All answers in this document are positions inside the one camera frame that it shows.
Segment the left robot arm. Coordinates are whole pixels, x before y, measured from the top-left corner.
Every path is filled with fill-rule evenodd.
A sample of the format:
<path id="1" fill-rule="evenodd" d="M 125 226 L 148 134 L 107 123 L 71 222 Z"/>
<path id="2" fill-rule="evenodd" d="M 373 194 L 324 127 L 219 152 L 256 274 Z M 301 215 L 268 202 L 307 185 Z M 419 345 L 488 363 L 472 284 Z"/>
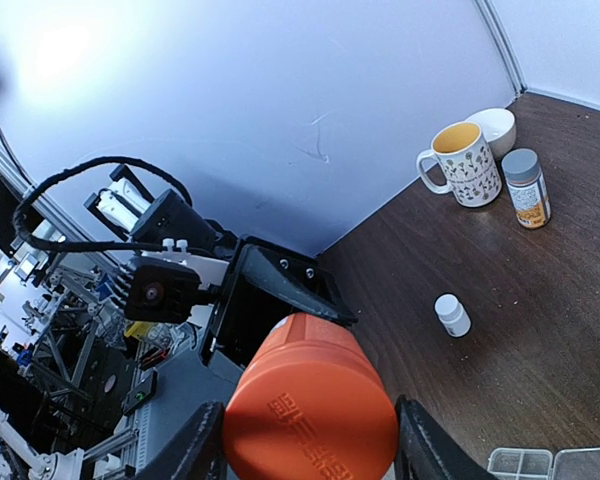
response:
<path id="1" fill-rule="evenodd" d="M 196 339 L 209 364 L 221 353 L 239 367 L 269 331 L 293 313 L 350 327 L 356 315 L 317 260 L 255 236 L 236 237 L 202 218 L 174 190 L 152 196 L 125 166 L 86 208 L 137 250 L 114 278 L 114 298 L 131 321 L 202 326 Z"/>

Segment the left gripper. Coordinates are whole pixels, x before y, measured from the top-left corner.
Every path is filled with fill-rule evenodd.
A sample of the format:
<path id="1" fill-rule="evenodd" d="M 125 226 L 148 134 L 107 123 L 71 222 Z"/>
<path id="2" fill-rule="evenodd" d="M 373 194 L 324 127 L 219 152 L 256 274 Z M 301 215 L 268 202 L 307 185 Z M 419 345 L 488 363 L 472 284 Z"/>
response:
<path id="1" fill-rule="evenodd" d="M 203 336 L 202 363 L 209 365 L 219 352 L 246 366 L 271 329 L 294 313 L 346 328 L 357 322 L 317 259 L 254 236 L 241 238 Z"/>

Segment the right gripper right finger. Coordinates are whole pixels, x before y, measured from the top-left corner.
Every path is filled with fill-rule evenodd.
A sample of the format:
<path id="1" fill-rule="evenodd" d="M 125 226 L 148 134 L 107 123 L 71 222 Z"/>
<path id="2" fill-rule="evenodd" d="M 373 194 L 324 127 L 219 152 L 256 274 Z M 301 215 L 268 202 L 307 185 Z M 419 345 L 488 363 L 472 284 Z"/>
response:
<path id="1" fill-rule="evenodd" d="M 395 403 L 399 443 L 397 479 L 496 480 L 476 463 L 417 400 L 400 395 Z"/>

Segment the orange pill bottle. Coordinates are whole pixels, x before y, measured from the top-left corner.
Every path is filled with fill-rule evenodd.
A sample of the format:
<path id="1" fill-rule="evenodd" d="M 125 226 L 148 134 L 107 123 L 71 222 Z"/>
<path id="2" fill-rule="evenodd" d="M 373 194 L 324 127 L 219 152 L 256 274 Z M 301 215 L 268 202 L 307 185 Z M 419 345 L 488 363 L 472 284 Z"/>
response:
<path id="1" fill-rule="evenodd" d="M 266 337 L 222 434 L 240 479 L 381 479 L 398 437 L 393 403 L 353 334 L 307 313 Z"/>

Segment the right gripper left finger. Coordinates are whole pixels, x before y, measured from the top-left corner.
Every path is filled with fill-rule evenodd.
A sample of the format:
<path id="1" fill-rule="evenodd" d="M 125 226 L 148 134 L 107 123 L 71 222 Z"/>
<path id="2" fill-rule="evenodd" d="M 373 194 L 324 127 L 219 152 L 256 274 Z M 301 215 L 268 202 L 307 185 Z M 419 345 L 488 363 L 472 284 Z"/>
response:
<path id="1" fill-rule="evenodd" d="M 226 479 L 223 450 L 225 407 L 221 402 L 203 403 L 166 447 L 134 478 Z"/>

